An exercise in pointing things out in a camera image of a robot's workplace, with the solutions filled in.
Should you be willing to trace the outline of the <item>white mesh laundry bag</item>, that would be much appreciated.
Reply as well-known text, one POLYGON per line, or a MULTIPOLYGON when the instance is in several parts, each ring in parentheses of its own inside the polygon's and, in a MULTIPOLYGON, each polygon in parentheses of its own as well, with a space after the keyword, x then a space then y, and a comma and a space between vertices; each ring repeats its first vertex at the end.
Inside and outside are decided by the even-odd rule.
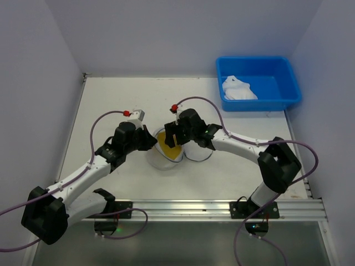
MULTIPOLYGON (((163 127, 156 129, 154 132, 154 137, 156 138, 157 134, 162 131, 165 131, 163 127)), ((165 157, 157 149, 157 144, 146 153, 146 159, 152 167, 161 171, 166 171, 182 163, 183 159, 187 159, 192 162, 203 162, 208 160, 213 154, 212 150, 204 149, 193 141, 190 141, 181 146, 183 148, 183 153, 180 157, 180 160, 178 161, 173 161, 165 157)))

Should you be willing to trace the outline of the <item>yellow garment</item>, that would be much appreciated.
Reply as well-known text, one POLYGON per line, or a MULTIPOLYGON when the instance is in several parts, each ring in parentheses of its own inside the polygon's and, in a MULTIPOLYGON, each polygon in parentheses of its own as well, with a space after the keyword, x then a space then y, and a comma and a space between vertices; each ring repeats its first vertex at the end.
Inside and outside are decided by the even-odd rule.
POLYGON ((180 160, 180 157, 183 153, 183 148, 181 145, 177 144, 176 137, 173 136, 174 144, 175 146, 173 148, 170 148, 166 143, 165 143, 165 131, 159 132, 157 134, 157 149, 168 159, 173 160, 173 161, 178 161, 180 160))

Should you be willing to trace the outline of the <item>white bra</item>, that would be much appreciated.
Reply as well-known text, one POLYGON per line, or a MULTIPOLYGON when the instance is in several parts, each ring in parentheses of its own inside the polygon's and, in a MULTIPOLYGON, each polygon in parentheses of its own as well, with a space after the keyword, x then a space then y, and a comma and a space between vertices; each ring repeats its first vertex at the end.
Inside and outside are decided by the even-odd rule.
POLYGON ((250 89, 250 84, 239 80, 234 75, 228 76, 222 83, 222 90, 227 100, 257 100, 258 97, 250 89))

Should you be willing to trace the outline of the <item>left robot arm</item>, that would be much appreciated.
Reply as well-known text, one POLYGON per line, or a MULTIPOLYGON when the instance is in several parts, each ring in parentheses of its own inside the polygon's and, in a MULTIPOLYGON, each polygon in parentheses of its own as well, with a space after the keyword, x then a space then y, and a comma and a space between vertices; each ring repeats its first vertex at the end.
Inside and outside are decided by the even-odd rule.
POLYGON ((115 197, 98 188, 87 198, 79 196, 101 178, 111 174, 133 151, 148 151, 157 139, 147 127, 122 122, 113 136, 96 150, 94 156, 64 180, 46 189, 31 190, 21 224, 45 244, 53 244, 67 228, 90 216, 116 216, 115 197))

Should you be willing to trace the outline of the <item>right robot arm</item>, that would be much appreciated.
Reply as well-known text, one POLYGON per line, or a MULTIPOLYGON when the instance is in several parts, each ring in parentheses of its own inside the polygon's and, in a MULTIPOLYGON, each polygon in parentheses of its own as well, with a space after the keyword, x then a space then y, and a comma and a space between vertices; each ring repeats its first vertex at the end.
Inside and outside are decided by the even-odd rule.
POLYGON ((278 194, 286 192, 301 169, 301 163, 283 139, 275 137, 277 144, 266 146, 244 143, 224 132, 221 125, 206 124, 195 109, 182 109, 173 105, 174 122, 164 125, 165 144, 170 148, 191 141, 212 151, 224 151, 243 157, 259 166, 262 182, 247 199, 246 206, 236 206, 245 215, 257 211, 278 194))

